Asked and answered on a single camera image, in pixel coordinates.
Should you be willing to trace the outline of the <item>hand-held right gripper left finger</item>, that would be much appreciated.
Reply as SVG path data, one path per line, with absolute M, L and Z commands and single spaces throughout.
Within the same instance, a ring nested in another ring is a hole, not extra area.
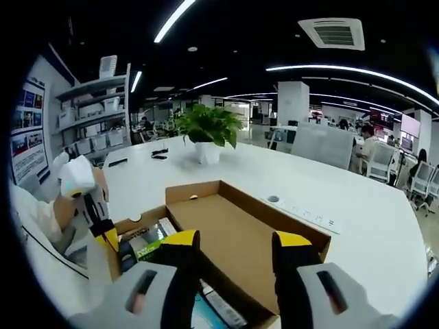
M 200 233 L 167 236 L 106 288 L 102 302 L 70 317 L 74 328 L 190 328 L 200 285 Z

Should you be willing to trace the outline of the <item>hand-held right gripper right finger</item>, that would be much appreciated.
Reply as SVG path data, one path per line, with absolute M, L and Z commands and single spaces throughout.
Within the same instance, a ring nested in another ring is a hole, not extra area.
M 396 328 L 394 315 L 383 315 L 366 290 L 334 263 L 323 263 L 305 237 L 272 234 L 274 289 L 282 328 Z

